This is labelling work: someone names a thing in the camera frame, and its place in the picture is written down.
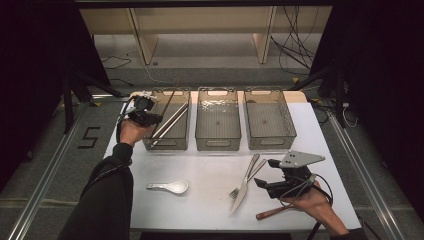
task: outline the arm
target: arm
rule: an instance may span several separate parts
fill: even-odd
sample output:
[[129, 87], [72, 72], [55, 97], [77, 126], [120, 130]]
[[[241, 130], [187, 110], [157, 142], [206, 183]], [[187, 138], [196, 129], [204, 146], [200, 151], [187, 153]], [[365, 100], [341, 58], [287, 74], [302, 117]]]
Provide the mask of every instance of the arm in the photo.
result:
[[331, 235], [331, 239], [367, 239], [362, 229], [353, 230], [350, 233], [343, 224], [343, 221], [334, 212], [326, 197], [314, 188], [301, 197], [284, 198], [283, 201], [292, 203], [295, 208], [315, 218], [317, 222], [321, 223], [327, 229]]
[[[121, 142], [112, 156], [101, 161], [92, 171], [89, 183], [108, 170], [127, 166], [133, 147], [147, 129], [124, 120]], [[133, 177], [128, 167], [86, 187], [58, 239], [128, 239], [132, 210]]]

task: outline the knife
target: knife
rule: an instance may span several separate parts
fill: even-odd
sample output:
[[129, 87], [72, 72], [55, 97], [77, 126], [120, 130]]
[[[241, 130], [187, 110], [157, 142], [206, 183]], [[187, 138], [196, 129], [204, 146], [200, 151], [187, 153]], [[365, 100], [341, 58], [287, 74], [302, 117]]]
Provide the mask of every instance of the knife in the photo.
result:
[[241, 182], [240, 190], [239, 190], [239, 193], [237, 195], [236, 200], [234, 201], [233, 208], [231, 209], [231, 213], [233, 213], [234, 210], [236, 210], [238, 208], [238, 206], [240, 206], [241, 201], [243, 200], [244, 196], [246, 195], [246, 193], [247, 193], [247, 181], [248, 181], [250, 172], [252, 171], [252, 168], [255, 165], [256, 161], [259, 159], [259, 157], [260, 157], [260, 155], [256, 153], [255, 155], [253, 155], [252, 160], [250, 160], [249, 167], [247, 168], [246, 175], [244, 176], [243, 181]]

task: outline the gray floor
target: gray floor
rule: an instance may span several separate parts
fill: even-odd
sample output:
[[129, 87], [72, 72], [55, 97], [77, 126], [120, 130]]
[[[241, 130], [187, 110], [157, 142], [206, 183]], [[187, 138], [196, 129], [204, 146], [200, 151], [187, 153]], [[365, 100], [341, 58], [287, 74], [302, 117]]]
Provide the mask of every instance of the gray floor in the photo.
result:
[[[285, 35], [276, 35], [283, 41]], [[306, 42], [308, 48], [316, 49], [319, 34], [311, 35]], [[167, 86], [182, 78], [181, 85], [197, 89], [199, 86], [248, 86], [279, 85], [290, 87], [293, 78], [303, 79], [304, 75], [284, 72], [280, 63], [290, 71], [307, 73], [299, 64], [285, 56], [279, 61], [279, 50], [271, 44], [266, 64], [259, 64], [251, 35], [163, 35], [160, 37], [152, 63], [145, 69], [141, 65], [134, 39], [127, 36], [96, 36], [96, 46], [102, 59], [110, 56], [129, 58], [131, 62], [118, 69], [108, 69], [111, 79], [121, 79], [134, 84], [129, 86], [120, 80], [112, 80], [112, 86], [122, 92], [150, 89], [155, 86]], [[104, 62], [106, 68], [114, 68], [126, 60], [110, 59]], [[316, 86], [308, 86], [305, 94], [317, 98]], [[94, 94], [101, 91], [93, 88]], [[103, 158], [107, 143], [111, 137], [114, 122], [122, 107], [122, 102], [101, 102], [92, 105], [82, 116], [75, 136], [63, 158], [57, 174], [51, 182], [45, 198], [30, 224], [25, 239], [56, 239], [57, 234], [78, 201], [93, 166]], [[326, 115], [316, 110], [318, 121]], [[354, 113], [348, 113], [354, 119]], [[96, 127], [89, 136], [98, 140], [94, 148], [81, 149], [92, 140], [84, 140], [87, 128]], [[15, 221], [24, 209], [28, 199], [37, 187], [45, 169], [48, 167], [63, 138], [64, 109], [58, 106], [48, 127], [33, 149], [33, 159], [21, 164], [0, 194], [0, 239], [7, 239]], [[384, 202], [395, 217], [395, 221], [405, 239], [424, 239], [424, 226], [420, 218], [402, 194], [389, 170], [380, 164], [380, 156], [369, 140], [362, 126], [347, 127], [361, 161], [372, 173], [372, 180], [377, 186]], [[322, 125], [322, 131], [328, 143], [334, 161], [346, 187], [348, 195], [358, 215], [364, 219], [382, 239], [389, 239], [378, 211], [376, 211], [367, 191], [361, 184], [360, 176], [355, 171], [349, 155], [346, 153], [335, 127], [331, 121]], [[370, 239], [377, 239], [367, 229]], [[306, 239], [307, 233], [295, 233], [293, 239]], [[140, 233], [132, 233], [132, 239], [139, 239]], [[328, 239], [328, 235], [319, 233], [315, 239]]]

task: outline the white table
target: white table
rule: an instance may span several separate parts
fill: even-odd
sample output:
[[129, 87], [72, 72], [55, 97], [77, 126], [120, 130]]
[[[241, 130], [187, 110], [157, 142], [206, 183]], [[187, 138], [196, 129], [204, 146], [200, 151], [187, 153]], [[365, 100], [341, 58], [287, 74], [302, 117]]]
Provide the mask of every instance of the white table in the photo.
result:
[[[230, 214], [234, 200], [228, 194], [240, 185], [254, 153], [261, 159], [281, 160], [287, 150], [251, 151], [246, 138], [244, 108], [240, 107], [242, 138], [236, 152], [199, 152], [195, 141], [197, 92], [192, 93], [189, 127], [189, 147], [186, 151], [146, 151], [140, 142], [134, 148], [131, 171], [134, 176], [134, 199], [131, 228], [142, 231], [236, 231], [236, 232], [293, 232], [309, 231], [315, 220], [297, 210], [286, 210], [278, 215], [258, 221], [257, 213], [280, 207], [270, 199], [265, 189], [252, 180], [248, 192]], [[309, 103], [290, 103], [288, 107], [297, 131], [292, 150], [324, 155], [325, 161], [309, 165], [313, 173], [320, 174], [330, 184], [334, 194], [334, 209], [348, 229], [360, 224], [340, 179], [318, 121]], [[239, 93], [240, 106], [243, 95]], [[116, 144], [115, 132], [105, 156], [112, 153]], [[282, 181], [282, 171], [268, 164], [255, 175], [267, 182]], [[188, 180], [189, 189], [178, 196], [164, 191], [146, 190], [148, 183], [167, 183]], [[328, 192], [325, 183], [318, 179]]]

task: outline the wooden handle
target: wooden handle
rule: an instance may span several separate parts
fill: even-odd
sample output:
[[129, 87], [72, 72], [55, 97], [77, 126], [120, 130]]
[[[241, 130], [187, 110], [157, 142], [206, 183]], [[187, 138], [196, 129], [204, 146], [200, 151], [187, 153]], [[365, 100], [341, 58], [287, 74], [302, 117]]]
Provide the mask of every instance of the wooden handle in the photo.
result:
[[282, 212], [286, 209], [290, 209], [290, 208], [294, 208], [293, 206], [285, 206], [285, 207], [279, 207], [279, 208], [275, 208], [266, 212], [262, 212], [262, 213], [258, 213], [256, 214], [256, 219], [257, 220], [262, 220], [265, 219], [267, 217], [271, 217], [279, 212]]

